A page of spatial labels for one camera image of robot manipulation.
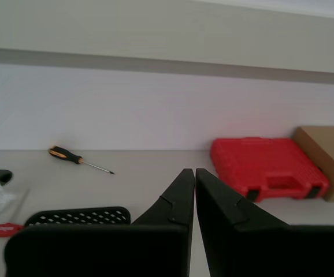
screwdriver shaft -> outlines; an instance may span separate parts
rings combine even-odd
[[[98,167],[98,166],[94,166],[94,165],[91,164],[91,163],[86,163],[86,162],[84,162],[84,161],[82,161],[82,163],[85,163],[85,164],[87,164],[87,165],[89,165],[89,166],[93,166],[93,167],[95,167],[95,168],[97,168],[97,169],[103,170],[103,171],[108,172],[108,173],[110,173],[110,174],[115,174],[115,173],[114,173],[113,171],[111,171],[111,170],[103,169],[103,168]]]

red object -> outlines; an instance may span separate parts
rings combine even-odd
[[[210,150],[218,177],[241,195],[321,197],[329,181],[289,138],[218,138]]]
[[[0,224],[0,238],[11,237],[22,228],[23,226],[19,224],[13,224],[13,223]]]

ceiling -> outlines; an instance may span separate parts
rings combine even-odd
[[[334,0],[193,0],[247,6],[257,9],[278,10],[281,12],[333,17]]]

white wall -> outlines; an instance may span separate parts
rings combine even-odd
[[[334,73],[334,18],[188,0],[0,0],[0,48]]]
[[[334,18],[334,0],[193,0]]]
[[[120,63],[127,68],[127,60]],[[270,80],[261,76],[266,69],[221,70],[232,74],[0,63],[0,149],[203,149],[216,137],[280,137],[301,124],[334,125],[333,75]]]

red tag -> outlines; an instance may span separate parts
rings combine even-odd
[[[13,223],[0,224],[0,238],[11,237],[22,228],[23,226],[19,224],[13,224]]]

